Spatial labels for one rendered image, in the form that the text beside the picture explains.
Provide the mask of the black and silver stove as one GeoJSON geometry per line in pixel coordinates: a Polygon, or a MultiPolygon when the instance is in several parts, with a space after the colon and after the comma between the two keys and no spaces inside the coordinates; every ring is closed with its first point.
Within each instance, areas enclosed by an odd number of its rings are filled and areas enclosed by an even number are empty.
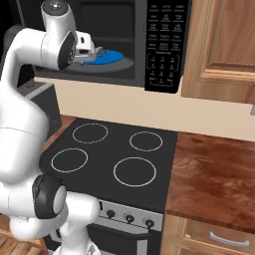
{"type": "Polygon", "coordinates": [[[144,234],[147,255],[160,255],[176,141],[172,130],[77,119],[43,152],[40,167],[69,191],[99,200],[100,217],[93,224],[144,234]],[[108,219],[108,210],[115,217],[108,219]],[[154,221],[152,228],[144,224],[147,219],[154,221]]]}

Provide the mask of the black microwave oven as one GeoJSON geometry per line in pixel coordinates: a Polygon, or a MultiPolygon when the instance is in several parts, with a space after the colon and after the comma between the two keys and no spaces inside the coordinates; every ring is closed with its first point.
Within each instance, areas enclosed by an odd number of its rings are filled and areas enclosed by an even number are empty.
{"type": "Polygon", "coordinates": [[[144,87],[174,94],[183,74],[192,0],[66,0],[77,30],[96,47],[118,51],[133,66],[110,73],[50,71],[38,77],[144,87]]]}

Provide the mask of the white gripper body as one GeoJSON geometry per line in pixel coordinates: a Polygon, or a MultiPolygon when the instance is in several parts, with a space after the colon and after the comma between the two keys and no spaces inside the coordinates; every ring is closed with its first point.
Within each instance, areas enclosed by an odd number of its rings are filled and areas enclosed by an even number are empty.
{"type": "Polygon", "coordinates": [[[94,61],[99,53],[103,50],[103,47],[98,47],[92,50],[77,49],[74,58],[75,63],[85,63],[94,61]]]}

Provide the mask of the wooden drawer front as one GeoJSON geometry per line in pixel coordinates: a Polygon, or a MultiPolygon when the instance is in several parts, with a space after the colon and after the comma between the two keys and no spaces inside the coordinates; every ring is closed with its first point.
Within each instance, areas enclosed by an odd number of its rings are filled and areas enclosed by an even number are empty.
{"type": "Polygon", "coordinates": [[[195,241],[255,255],[255,234],[194,220],[187,221],[186,234],[195,241]]]}

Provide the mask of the blue plate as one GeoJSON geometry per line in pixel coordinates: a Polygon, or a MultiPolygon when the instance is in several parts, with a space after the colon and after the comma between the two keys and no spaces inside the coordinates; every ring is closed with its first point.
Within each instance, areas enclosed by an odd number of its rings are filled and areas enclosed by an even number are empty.
{"type": "Polygon", "coordinates": [[[124,54],[113,50],[103,50],[99,52],[93,61],[87,61],[87,65],[107,65],[120,61],[124,54]]]}

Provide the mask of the black microwave door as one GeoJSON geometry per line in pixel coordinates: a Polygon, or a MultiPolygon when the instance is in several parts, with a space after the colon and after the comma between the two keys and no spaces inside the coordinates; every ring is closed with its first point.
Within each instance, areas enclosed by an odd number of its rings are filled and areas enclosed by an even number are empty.
{"type": "Polygon", "coordinates": [[[7,51],[17,33],[8,0],[0,0],[0,77],[7,51]]]}

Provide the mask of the black oven door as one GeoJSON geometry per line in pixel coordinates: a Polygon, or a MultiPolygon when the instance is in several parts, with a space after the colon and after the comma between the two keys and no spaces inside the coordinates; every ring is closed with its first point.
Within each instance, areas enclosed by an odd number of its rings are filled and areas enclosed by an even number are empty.
{"type": "Polygon", "coordinates": [[[112,255],[147,255],[144,234],[130,234],[97,224],[90,225],[88,232],[101,251],[112,255]]]}

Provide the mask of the wooden base cabinet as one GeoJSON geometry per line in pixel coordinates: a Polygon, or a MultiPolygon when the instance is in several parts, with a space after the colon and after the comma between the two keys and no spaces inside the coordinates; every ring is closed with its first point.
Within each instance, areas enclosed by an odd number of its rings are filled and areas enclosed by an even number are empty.
{"type": "Polygon", "coordinates": [[[187,219],[166,214],[160,255],[249,255],[192,240],[186,234],[187,219]]]}

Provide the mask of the wooden cupboard door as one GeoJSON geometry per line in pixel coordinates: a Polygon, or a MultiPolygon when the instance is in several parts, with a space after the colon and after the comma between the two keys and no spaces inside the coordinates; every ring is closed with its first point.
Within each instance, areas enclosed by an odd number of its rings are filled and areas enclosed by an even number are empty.
{"type": "Polygon", "coordinates": [[[255,104],[255,0],[193,0],[181,94],[255,104]]]}

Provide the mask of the dark grey box appliance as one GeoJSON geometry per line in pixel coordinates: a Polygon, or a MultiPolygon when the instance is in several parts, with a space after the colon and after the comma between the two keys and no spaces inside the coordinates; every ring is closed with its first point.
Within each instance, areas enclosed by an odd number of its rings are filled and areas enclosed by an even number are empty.
{"type": "Polygon", "coordinates": [[[45,112],[49,119],[48,137],[51,137],[62,126],[55,86],[41,82],[35,82],[31,86],[27,83],[21,86],[18,91],[45,112]]]}

